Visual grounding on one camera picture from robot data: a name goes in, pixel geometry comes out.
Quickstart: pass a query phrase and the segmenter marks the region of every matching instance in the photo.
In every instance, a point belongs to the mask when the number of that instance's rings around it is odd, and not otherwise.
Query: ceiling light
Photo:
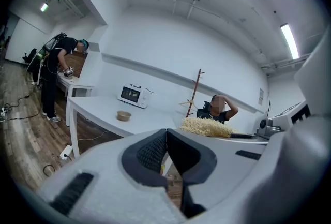
[[[294,37],[292,35],[292,32],[291,32],[291,29],[290,29],[289,25],[285,24],[285,25],[282,25],[280,28],[283,31],[283,34],[284,34],[284,36],[286,38],[286,41],[289,45],[289,48],[291,50],[292,59],[299,58],[298,49],[296,48]]]
[[[44,3],[42,8],[40,9],[41,11],[45,11],[48,8],[47,3]]]

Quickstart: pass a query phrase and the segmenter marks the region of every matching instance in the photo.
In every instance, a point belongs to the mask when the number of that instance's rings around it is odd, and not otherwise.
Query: black t-shirt
[[[72,50],[77,46],[77,40],[71,37],[65,37],[60,40],[56,46],[50,52],[48,57],[48,67],[51,69],[57,68],[58,58],[57,55],[60,53],[62,49],[67,51],[67,54],[70,54]]]
[[[206,112],[200,112],[199,113],[199,116],[200,118],[206,118],[206,119],[210,119],[210,118],[213,118],[214,120],[218,121],[218,122],[221,122],[224,124],[225,121],[229,121],[227,119],[227,111],[225,112],[221,112],[219,114],[219,116],[213,116],[211,115],[210,113],[206,113]]]
[[[50,52],[47,61],[45,61],[47,69],[44,74],[46,78],[56,77],[57,74],[57,66],[58,66],[58,58],[57,55],[62,49],[67,51],[67,54],[70,54],[72,50],[77,46],[77,40],[71,37],[65,37],[60,40],[56,46]]]

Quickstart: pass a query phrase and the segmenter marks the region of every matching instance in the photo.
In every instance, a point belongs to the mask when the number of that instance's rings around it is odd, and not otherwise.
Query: coat rack
[[[193,109],[192,109],[192,105],[193,105],[196,109],[198,109],[198,108],[195,106],[195,104],[194,104],[194,97],[195,97],[195,93],[196,93],[197,88],[198,88],[200,75],[203,74],[203,73],[205,73],[205,72],[201,72],[201,69],[199,69],[199,74],[198,74],[197,81],[192,80],[192,81],[195,83],[195,87],[194,87],[194,91],[193,91],[192,99],[191,99],[191,100],[187,100],[187,102],[179,103],[179,105],[181,105],[181,106],[184,105],[184,104],[187,104],[187,103],[190,104],[190,106],[189,106],[189,108],[188,108],[188,111],[187,111],[187,114],[186,114],[186,117],[188,117],[189,115],[192,115],[192,114],[193,114],[193,113],[190,113],[190,111],[193,110]]]

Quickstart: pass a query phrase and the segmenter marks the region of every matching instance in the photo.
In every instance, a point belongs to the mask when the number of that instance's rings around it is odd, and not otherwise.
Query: wooden bowl
[[[129,112],[117,111],[117,119],[121,121],[128,121],[131,114]]]

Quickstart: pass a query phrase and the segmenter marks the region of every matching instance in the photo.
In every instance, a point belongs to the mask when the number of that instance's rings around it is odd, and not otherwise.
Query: black pants
[[[39,67],[40,67],[40,63],[37,64],[37,66],[35,67],[35,69],[32,71],[33,82],[37,82],[38,81]]]
[[[55,116],[55,93],[56,93],[56,75],[51,76],[47,74],[44,77],[43,86],[41,90],[42,111],[47,113],[47,117],[53,118]]]

